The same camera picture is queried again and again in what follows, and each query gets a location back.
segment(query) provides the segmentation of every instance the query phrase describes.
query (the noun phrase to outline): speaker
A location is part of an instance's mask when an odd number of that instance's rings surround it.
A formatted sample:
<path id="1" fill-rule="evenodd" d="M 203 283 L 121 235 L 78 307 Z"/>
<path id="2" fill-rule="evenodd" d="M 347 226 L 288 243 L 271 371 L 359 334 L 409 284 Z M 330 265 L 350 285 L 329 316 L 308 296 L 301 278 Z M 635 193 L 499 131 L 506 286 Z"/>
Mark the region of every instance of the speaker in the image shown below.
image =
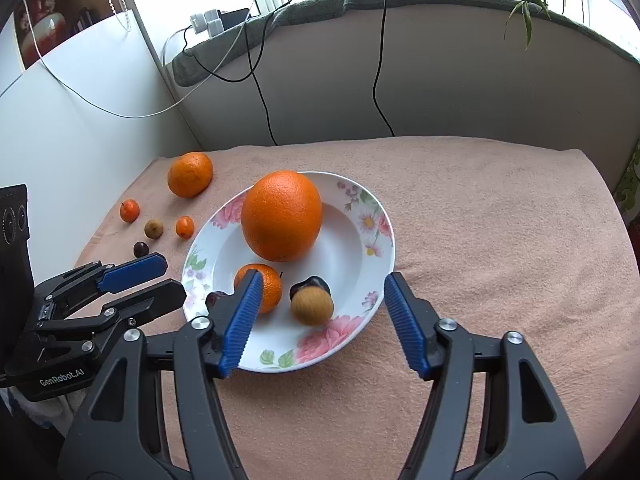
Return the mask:
<path id="1" fill-rule="evenodd" d="M 27 187 L 21 184 L 0 188 L 0 372 L 33 301 L 28 239 Z"/>

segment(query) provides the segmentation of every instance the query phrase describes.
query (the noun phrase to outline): floral plate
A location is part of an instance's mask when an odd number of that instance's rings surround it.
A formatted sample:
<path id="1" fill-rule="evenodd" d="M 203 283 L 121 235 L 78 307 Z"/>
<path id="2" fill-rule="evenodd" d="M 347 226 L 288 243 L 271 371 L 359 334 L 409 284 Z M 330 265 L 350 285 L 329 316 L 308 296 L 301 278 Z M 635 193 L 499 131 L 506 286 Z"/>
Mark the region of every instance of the floral plate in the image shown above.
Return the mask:
<path id="1" fill-rule="evenodd" d="M 322 197 L 322 227 L 309 253 L 295 262 L 268 262 L 248 247 L 240 213 L 249 188 L 229 200 L 196 236 L 182 270 L 187 320 L 206 316 L 204 299 L 212 291 L 234 291 L 245 264 L 265 263 L 282 273 L 282 299 L 258 315 L 239 367 L 253 372 L 288 372 L 311 366 L 345 346 L 369 322 L 382 302 L 386 275 L 396 259 L 394 232 L 382 204 L 346 177 L 302 171 Z M 331 289 L 334 316 L 326 326 L 300 325 L 289 313 L 289 289 L 320 276 Z"/>

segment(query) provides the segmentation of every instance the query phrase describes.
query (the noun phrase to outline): orange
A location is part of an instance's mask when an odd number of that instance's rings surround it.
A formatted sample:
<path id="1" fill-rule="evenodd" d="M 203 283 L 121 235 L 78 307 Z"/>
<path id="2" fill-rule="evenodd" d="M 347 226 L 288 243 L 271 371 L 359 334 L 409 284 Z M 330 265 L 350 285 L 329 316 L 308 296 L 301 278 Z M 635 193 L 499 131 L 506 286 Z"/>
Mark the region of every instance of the orange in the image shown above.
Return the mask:
<path id="1" fill-rule="evenodd" d="M 251 250 L 270 262 L 304 256 L 318 238 L 322 201 L 316 186 L 295 171 L 275 171 L 253 186 L 242 206 L 242 232 Z"/>
<path id="2" fill-rule="evenodd" d="M 190 216 L 181 216 L 175 222 L 175 233 L 185 240 L 191 238 L 195 229 L 196 226 L 193 223 L 193 218 Z"/>
<path id="3" fill-rule="evenodd" d="M 262 275 L 262 303 L 260 304 L 259 312 L 260 314 L 270 312 L 282 297 L 282 281 L 272 267 L 265 264 L 248 264 L 238 270 L 234 279 L 234 289 L 238 287 L 249 269 L 255 269 Z"/>
<path id="4" fill-rule="evenodd" d="M 200 152 L 185 153 L 169 168 L 166 182 L 177 196 L 191 198 L 203 192 L 213 178 L 211 159 Z"/>
<path id="5" fill-rule="evenodd" d="M 125 222 L 129 224 L 131 222 L 135 222 L 136 218 L 138 218 L 139 215 L 140 206 L 135 200 L 125 200 L 122 204 L 120 204 L 120 218 L 122 218 Z"/>

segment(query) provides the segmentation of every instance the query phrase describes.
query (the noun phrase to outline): tangerine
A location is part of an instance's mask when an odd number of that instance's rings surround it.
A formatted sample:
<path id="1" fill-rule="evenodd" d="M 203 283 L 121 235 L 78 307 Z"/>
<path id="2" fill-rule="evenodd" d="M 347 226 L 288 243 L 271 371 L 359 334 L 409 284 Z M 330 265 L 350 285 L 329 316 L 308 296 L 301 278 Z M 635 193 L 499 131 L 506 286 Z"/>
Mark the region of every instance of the tangerine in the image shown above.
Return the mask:
<path id="1" fill-rule="evenodd" d="M 172 193 L 191 198 L 203 192 L 213 178 L 213 162 L 200 152 L 185 153 L 174 160 L 166 176 Z"/>
<path id="2" fill-rule="evenodd" d="M 236 273 L 234 289 L 238 287 L 249 269 L 255 269 L 262 275 L 262 303 L 260 304 L 259 313 L 270 312 L 282 298 L 282 280 L 273 267 L 265 264 L 247 264 L 240 267 Z"/>

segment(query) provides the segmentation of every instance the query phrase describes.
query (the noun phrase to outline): black cable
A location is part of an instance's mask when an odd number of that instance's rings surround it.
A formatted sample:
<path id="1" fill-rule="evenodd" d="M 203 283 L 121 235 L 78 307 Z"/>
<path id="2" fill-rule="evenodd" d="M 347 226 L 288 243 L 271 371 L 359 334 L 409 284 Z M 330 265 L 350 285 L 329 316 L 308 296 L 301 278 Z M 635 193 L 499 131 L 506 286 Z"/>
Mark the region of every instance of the black cable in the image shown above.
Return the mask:
<path id="1" fill-rule="evenodd" d="M 380 78 L 380 69 L 382 69 L 382 49 L 385 44 L 385 21 L 386 21 L 386 0 L 384 0 L 383 6 L 382 6 L 382 27 L 380 28 L 380 58 L 378 59 L 378 71 L 376 72 L 376 80 L 373 82 L 373 104 L 376 105 L 376 108 L 378 110 L 378 113 L 380 114 L 380 117 L 382 117 L 382 120 L 385 121 L 386 126 L 389 128 L 389 131 L 391 132 L 391 136 L 395 137 L 396 134 L 394 133 L 394 130 L 391 127 L 391 124 L 389 124 L 389 121 L 386 120 L 386 117 L 382 113 L 380 106 L 378 106 L 378 101 L 376 100 L 376 87 L 378 86 L 378 79 Z"/>
<path id="2" fill-rule="evenodd" d="M 269 135 L 271 136 L 271 140 L 273 141 L 273 145 L 277 146 L 275 137 L 273 137 L 273 131 L 271 131 L 271 120 L 269 118 L 269 109 L 267 108 L 267 103 L 264 102 L 264 97 L 262 96 L 262 89 L 260 88 L 260 84 L 258 83 L 258 78 L 255 76 L 255 66 L 251 66 L 251 52 L 249 49 L 249 35 L 246 33 L 246 27 L 244 28 L 244 42 L 246 43 L 246 56 L 249 60 L 249 74 L 254 77 L 255 87 L 258 89 L 258 94 L 260 94 L 260 101 L 262 101 L 262 106 L 264 106 L 264 114 L 267 116 L 267 127 L 269 128 Z"/>
<path id="3" fill-rule="evenodd" d="M 184 47 L 182 48 L 182 53 L 185 56 L 193 57 L 193 59 L 196 60 L 196 63 L 199 64 L 200 67 L 203 70 L 205 70 L 206 72 L 208 72 L 210 75 L 212 75 L 214 77 L 217 77 L 218 79 L 220 79 L 222 81 L 225 81 L 227 83 L 241 83 L 242 81 L 245 81 L 246 79 L 249 79 L 252 76 L 252 74 L 254 73 L 254 70 L 258 67 L 258 64 L 260 63 L 260 60 L 262 59 L 262 52 L 264 50 L 264 40 L 265 40 L 266 35 L 267 35 L 267 25 L 269 25 L 269 22 L 271 21 L 271 19 L 274 17 L 275 13 L 278 10 L 280 10 L 283 7 L 289 5 L 290 3 L 291 3 L 291 0 L 285 2 L 284 4 L 279 6 L 277 9 L 271 11 L 271 14 L 267 17 L 266 20 L 264 20 L 264 27 L 262 28 L 262 39 L 261 39 L 261 42 L 260 42 L 260 53 L 258 54 L 258 59 L 256 60 L 255 66 L 251 69 L 251 71 L 246 76 L 241 77 L 240 79 L 227 79 L 226 77 L 222 77 L 221 75 L 215 74 L 200 62 L 200 60 L 196 57 L 195 52 L 193 52 L 192 54 L 188 54 L 187 52 L 185 52 L 185 49 L 187 48 L 187 30 L 189 30 L 191 28 L 191 25 L 184 30 L 184 34 L 183 34 Z M 246 21 L 242 22 L 242 29 L 246 30 Z"/>

